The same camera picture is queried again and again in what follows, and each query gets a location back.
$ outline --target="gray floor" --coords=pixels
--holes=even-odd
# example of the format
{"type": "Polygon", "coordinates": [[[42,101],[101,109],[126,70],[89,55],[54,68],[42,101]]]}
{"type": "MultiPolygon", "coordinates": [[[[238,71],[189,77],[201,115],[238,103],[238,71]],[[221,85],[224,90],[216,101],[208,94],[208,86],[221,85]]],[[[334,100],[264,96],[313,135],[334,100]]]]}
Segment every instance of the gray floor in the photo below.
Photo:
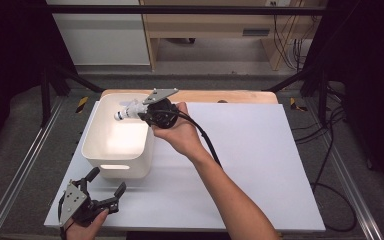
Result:
{"type": "MultiPolygon", "coordinates": [[[[180,90],[261,90],[273,86],[294,72],[286,66],[283,66],[281,71],[272,72],[267,59],[260,54],[263,51],[258,40],[197,39],[194,45],[184,41],[186,40],[168,39],[162,42],[155,72],[125,67],[123,70],[128,69],[127,71],[115,73],[89,71],[84,72],[84,76],[104,88],[177,87],[180,90]]],[[[70,95],[64,98],[61,113],[40,149],[28,177],[23,182],[18,197],[12,203],[5,221],[0,226],[2,239],[26,239],[26,235],[30,235],[33,239],[45,239],[40,236],[55,238],[58,235],[57,230],[45,228],[43,222],[71,160],[71,155],[77,147],[77,141],[89,117],[92,103],[99,99],[97,93],[92,93],[71,81],[70,85],[73,89],[70,95]],[[75,113],[78,102],[83,96],[89,97],[85,109],[82,113],[75,113]]],[[[307,136],[317,128],[314,125],[306,129],[296,129],[316,122],[310,111],[300,111],[290,107],[291,97],[296,100],[299,107],[309,107],[308,99],[302,99],[296,91],[299,86],[300,83],[295,83],[277,93],[279,102],[284,105],[291,129],[294,129],[292,132],[295,138],[307,136]]],[[[340,84],[333,86],[340,91],[343,90],[340,84]]],[[[17,174],[20,164],[39,131],[40,104],[40,89],[37,87],[16,96],[11,102],[11,115],[0,134],[0,200],[13,176],[17,174]]],[[[330,109],[335,109],[339,105],[335,99],[329,98],[330,109]]],[[[334,135],[334,144],[384,238],[384,176],[381,172],[367,169],[365,155],[346,121],[335,124],[334,135]]],[[[323,138],[297,144],[297,147],[308,179],[310,182],[314,181],[326,154],[323,138]]],[[[340,178],[332,163],[330,158],[321,182],[344,194],[340,178]]],[[[315,196],[327,225],[344,228],[351,224],[350,210],[337,195],[323,188],[317,188],[315,196]]],[[[122,239],[125,234],[103,229],[100,236],[117,236],[122,239]]],[[[317,234],[285,233],[284,235],[284,239],[316,238],[367,239],[360,224],[345,233],[327,230],[317,234]]]]}

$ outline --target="black wire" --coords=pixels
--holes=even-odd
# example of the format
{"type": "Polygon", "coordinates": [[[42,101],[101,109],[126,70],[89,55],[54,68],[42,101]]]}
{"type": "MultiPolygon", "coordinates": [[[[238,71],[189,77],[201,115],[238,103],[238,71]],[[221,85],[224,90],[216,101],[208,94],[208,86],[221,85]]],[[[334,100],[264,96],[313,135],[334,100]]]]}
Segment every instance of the black wire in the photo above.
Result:
{"type": "MultiPolygon", "coordinates": [[[[301,0],[300,2],[299,2],[299,4],[298,4],[298,7],[301,7],[301,5],[302,5],[302,2],[303,2],[303,0],[301,0]]],[[[291,34],[291,32],[292,32],[292,25],[293,24],[291,24],[291,27],[289,28],[289,33],[288,33],[288,36],[291,34]]],[[[296,53],[297,52],[297,45],[296,45],[296,39],[294,39],[294,47],[293,47],[293,55],[294,55],[294,60],[296,61],[296,63],[297,63],[297,66],[296,67],[293,67],[292,66],[292,68],[295,68],[296,69],[296,71],[297,72],[299,72],[300,70],[301,70],[301,68],[300,68],[300,58],[298,57],[297,58],[297,55],[298,56],[300,56],[301,55],[301,47],[299,47],[299,49],[298,49],[298,54],[296,53]]]]}
{"type": "Polygon", "coordinates": [[[343,110],[341,110],[340,112],[335,113],[338,109],[341,109],[341,106],[338,107],[338,108],[336,108],[335,110],[333,110],[332,113],[331,113],[331,116],[330,116],[330,119],[329,119],[329,122],[328,122],[329,125],[330,125],[329,130],[330,130],[330,134],[331,134],[331,141],[330,141],[330,143],[329,143],[328,150],[327,150],[327,152],[326,152],[325,158],[323,159],[323,163],[322,163],[322,166],[320,167],[320,171],[319,171],[319,173],[318,173],[318,175],[317,175],[316,181],[313,182],[313,183],[311,183],[311,185],[313,186],[313,187],[312,187],[312,191],[313,191],[313,193],[316,191],[316,187],[317,187],[317,186],[322,186],[322,187],[325,187],[325,188],[327,188],[327,189],[330,189],[331,191],[333,191],[334,193],[336,193],[338,196],[340,196],[342,199],[345,200],[345,202],[346,202],[346,203],[348,204],[348,206],[350,207],[351,212],[352,212],[352,215],[353,215],[353,222],[352,222],[351,226],[348,227],[348,228],[344,228],[344,229],[334,228],[334,227],[329,226],[329,225],[327,225],[327,224],[325,224],[325,226],[326,226],[326,228],[328,228],[328,229],[330,229],[330,230],[333,230],[333,231],[337,231],[337,232],[348,232],[348,231],[351,231],[352,229],[354,229],[354,227],[355,227],[356,224],[357,224],[357,215],[356,215],[356,212],[355,212],[355,210],[354,210],[354,207],[351,205],[351,203],[348,201],[348,199],[346,199],[346,197],[343,196],[341,193],[339,193],[337,190],[335,190],[334,188],[329,187],[329,186],[327,186],[327,185],[325,185],[325,184],[321,184],[321,183],[319,182],[319,181],[320,181],[320,178],[321,178],[321,176],[322,176],[322,174],[323,174],[323,171],[324,171],[324,169],[325,169],[327,160],[329,159],[330,152],[331,152],[332,147],[333,147],[333,141],[334,141],[333,121],[334,121],[334,118],[335,118],[338,114],[340,114],[340,113],[343,112],[343,110]]]}
{"type": "Polygon", "coordinates": [[[352,224],[351,226],[347,227],[347,228],[343,228],[343,229],[340,229],[340,228],[334,228],[328,224],[325,224],[325,227],[327,229],[330,229],[330,230],[333,230],[333,231],[336,231],[336,232],[349,232],[351,230],[353,230],[355,228],[355,226],[357,225],[357,213],[355,212],[355,209],[354,207],[352,206],[352,204],[350,203],[350,201],[348,201],[348,199],[342,195],[339,191],[335,190],[333,187],[330,187],[326,184],[323,184],[323,183],[310,183],[310,185],[314,185],[314,186],[320,186],[320,187],[324,187],[326,189],[329,189],[331,190],[332,192],[336,193],[339,197],[341,197],[346,203],[347,205],[349,206],[351,212],[352,212],[352,215],[353,215],[353,221],[352,221],[352,224]]]}
{"type": "Polygon", "coordinates": [[[70,223],[70,225],[68,225],[68,227],[65,229],[65,233],[66,233],[66,235],[67,235],[67,231],[68,231],[68,229],[69,229],[71,226],[73,226],[73,224],[74,224],[74,221],[73,221],[72,223],[70,223]]]}
{"type": "Polygon", "coordinates": [[[305,129],[309,129],[309,128],[312,128],[314,126],[317,126],[317,122],[316,123],[313,123],[311,124],[310,126],[307,126],[307,127],[297,127],[297,128],[291,128],[291,131],[296,131],[296,130],[305,130],[305,129]]]}
{"type": "Polygon", "coordinates": [[[329,226],[328,224],[325,224],[325,226],[326,226],[327,229],[330,229],[330,230],[333,230],[333,231],[336,231],[336,232],[349,232],[349,231],[351,231],[352,229],[354,229],[355,226],[357,225],[357,214],[356,214],[356,212],[355,212],[354,207],[353,207],[352,204],[349,202],[349,200],[348,200],[344,195],[342,195],[339,191],[335,190],[334,188],[332,188],[332,187],[330,187],[330,186],[328,186],[328,185],[326,185],[326,184],[322,184],[322,183],[320,183],[320,178],[321,178],[321,176],[322,176],[322,174],[323,174],[323,171],[324,171],[324,169],[325,169],[327,160],[328,160],[328,158],[329,158],[330,152],[331,152],[332,147],[333,147],[333,141],[334,141],[333,125],[336,124],[337,122],[339,122],[339,121],[342,119],[342,118],[341,118],[341,119],[336,119],[336,120],[335,120],[335,118],[336,118],[336,116],[338,116],[339,114],[341,114],[341,113],[343,113],[343,112],[344,112],[344,110],[342,109],[342,106],[339,106],[339,107],[335,108],[335,109],[332,111],[331,116],[330,116],[330,118],[329,118],[329,120],[328,120],[328,122],[327,122],[327,125],[330,126],[328,129],[326,129],[326,128],[319,128],[317,131],[311,133],[311,134],[308,135],[307,137],[303,137],[303,138],[300,138],[300,139],[295,140],[295,141],[297,142],[297,141],[301,141],[301,140],[303,140],[303,139],[308,139],[308,138],[314,136],[315,134],[317,134],[318,132],[320,132],[321,130],[323,130],[323,129],[325,130],[324,133],[319,134],[319,135],[317,135],[316,137],[313,137],[312,139],[306,141],[306,142],[309,142],[309,141],[312,141],[312,140],[314,140],[315,138],[317,138],[317,137],[319,137],[319,136],[322,136],[322,135],[325,134],[326,132],[330,131],[330,134],[331,134],[331,141],[330,141],[330,143],[329,143],[328,150],[327,150],[326,155],[325,155],[325,157],[324,157],[324,159],[323,159],[322,166],[320,167],[320,170],[319,170],[319,172],[318,172],[318,174],[317,174],[316,181],[310,183],[310,185],[312,186],[313,194],[315,193],[315,191],[316,191],[316,187],[317,187],[317,186],[321,186],[321,187],[324,187],[324,188],[326,188],[326,189],[331,190],[332,192],[334,192],[335,194],[337,194],[339,197],[341,197],[341,198],[347,203],[347,205],[349,206],[349,208],[351,209],[351,212],[352,212],[352,215],[353,215],[353,222],[352,222],[351,226],[349,226],[349,227],[347,227],[347,228],[340,229],[340,228],[335,228],[335,227],[329,226]]]}
{"type": "Polygon", "coordinates": [[[273,20],[274,20],[274,34],[273,34],[274,46],[276,47],[277,51],[279,52],[280,56],[282,57],[282,59],[286,63],[286,65],[289,68],[294,69],[294,66],[291,66],[290,63],[287,61],[287,59],[284,56],[284,54],[286,54],[286,50],[285,50],[284,45],[282,44],[282,40],[280,39],[279,33],[277,31],[277,15],[273,15],[273,20]],[[277,38],[280,41],[280,46],[282,47],[282,51],[279,49],[279,46],[277,45],[276,35],[277,35],[277,38]]]}
{"type": "MultiPolygon", "coordinates": [[[[60,198],[59,202],[58,202],[58,221],[61,221],[61,212],[62,212],[62,204],[64,203],[64,197],[65,197],[65,191],[64,191],[64,194],[62,195],[62,197],[60,198]]],[[[60,237],[62,240],[66,240],[67,239],[67,234],[64,230],[64,226],[61,226],[60,227],[60,237]]]]}
{"type": "Polygon", "coordinates": [[[193,125],[195,125],[196,128],[198,128],[199,132],[201,133],[201,136],[204,138],[205,142],[207,143],[207,146],[208,148],[210,149],[210,152],[211,152],[211,155],[213,156],[214,158],[214,161],[216,161],[216,163],[221,167],[221,163],[220,163],[220,160],[218,159],[218,156],[217,156],[217,153],[216,153],[216,150],[214,149],[214,146],[213,144],[211,143],[211,140],[210,138],[208,137],[207,133],[204,131],[204,129],[201,128],[201,126],[198,125],[198,123],[196,123],[188,114],[182,112],[182,111],[179,111],[179,113],[177,112],[171,112],[171,111],[166,111],[166,110],[155,110],[153,111],[154,113],[167,113],[167,114],[172,114],[172,115],[176,115],[178,117],[181,117],[189,122],[191,122],[193,125]]]}
{"type": "Polygon", "coordinates": [[[282,38],[283,38],[283,40],[285,40],[285,36],[283,36],[283,31],[285,31],[286,26],[288,25],[289,21],[292,19],[293,16],[294,16],[294,15],[289,16],[288,20],[286,20],[285,25],[283,26],[282,30],[280,31],[280,33],[282,34],[282,38]]]}
{"type": "Polygon", "coordinates": [[[335,113],[335,111],[338,110],[338,109],[340,109],[340,108],[341,108],[341,107],[338,107],[338,108],[336,108],[335,110],[332,111],[332,113],[331,113],[331,115],[330,115],[330,119],[329,119],[329,121],[328,121],[328,124],[330,124],[330,128],[329,128],[329,130],[330,130],[330,134],[331,134],[331,140],[330,140],[329,147],[328,147],[328,149],[327,149],[327,153],[326,153],[326,155],[325,155],[325,158],[323,159],[322,166],[320,167],[320,171],[319,171],[319,173],[318,173],[318,175],[317,175],[316,181],[314,182],[315,185],[313,186],[313,192],[316,191],[317,183],[320,181],[320,177],[322,176],[322,173],[323,173],[323,171],[324,171],[324,168],[325,168],[325,166],[326,166],[327,160],[328,160],[329,155],[330,155],[330,151],[332,150],[332,147],[333,147],[333,139],[334,139],[334,138],[333,138],[333,124],[332,124],[332,122],[333,122],[334,117],[335,117],[337,114],[343,112],[343,110],[342,110],[342,111],[340,111],[339,113],[335,113]]]}
{"type": "Polygon", "coordinates": [[[294,40],[294,47],[293,47],[293,55],[294,55],[294,60],[297,63],[297,72],[299,72],[302,68],[300,67],[300,64],[304,65],[305,60],[301,61],[301,58],[306,58],[306,56],[301,56],[301,50],[302,50],[302,45],[303,45],[303,40],[307,39],[307,36],[311,33],[311,31],[314,29],[316,22],[318,21],[318,18],[316,16],[311,16],[312,24],[311,26],[307,29],[307,31],[304,33],[304,35],[297,41],[296,39],[294,40]]]}

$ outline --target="white basket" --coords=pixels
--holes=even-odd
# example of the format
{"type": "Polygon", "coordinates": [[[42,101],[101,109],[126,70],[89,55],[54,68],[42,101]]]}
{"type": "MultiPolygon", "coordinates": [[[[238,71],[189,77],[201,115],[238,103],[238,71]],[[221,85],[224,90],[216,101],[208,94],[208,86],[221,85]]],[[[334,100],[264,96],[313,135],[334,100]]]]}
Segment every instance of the white basket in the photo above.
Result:
{"type": "Polygon", "coordinates": [[[82,154],[104,178],[143,178],[151,167],[154,134],[140,119],[116,121],[114,113],[132,100],[143,101],[148,95],[113,93],[99,101],[86,130],[82,154]]]}

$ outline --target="metal bracket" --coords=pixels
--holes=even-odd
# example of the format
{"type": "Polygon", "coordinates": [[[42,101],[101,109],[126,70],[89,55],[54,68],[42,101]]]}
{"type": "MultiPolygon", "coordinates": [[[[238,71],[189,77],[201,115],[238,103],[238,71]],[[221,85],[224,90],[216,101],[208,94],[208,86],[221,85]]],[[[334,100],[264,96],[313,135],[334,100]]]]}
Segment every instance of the metal bracket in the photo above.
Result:
{"type": "Polygon", "coordinates": [[[87,196],[71,182],[67,186],[64,196],[64,205],[61,211],[60,227],[70,219],[76,210],[86,201],[87,196]]]}
{"type": "Polygon", "coordinates": [[[152,93],[145,99],[143,100],[142,104],[143,105],[148,105],[152,103],[157,103],[175,93],[177,93],[179,89],[174,88],[174,89],[155,89],[152,91],[152,93]]]}

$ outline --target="white wall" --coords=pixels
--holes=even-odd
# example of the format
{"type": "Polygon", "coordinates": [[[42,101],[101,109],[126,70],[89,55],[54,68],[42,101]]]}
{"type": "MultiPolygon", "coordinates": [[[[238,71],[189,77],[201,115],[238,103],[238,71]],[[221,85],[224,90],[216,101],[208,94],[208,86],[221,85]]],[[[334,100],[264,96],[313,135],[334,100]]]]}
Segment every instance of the white wall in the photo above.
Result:
{"type": "MultiPolygon", "coordinates": [[[[48,4],[138,5],[137,0],[47,0],[48,4]]],[[[141,15],[54,14],[75,65],[149,65],[141,15]]]]}

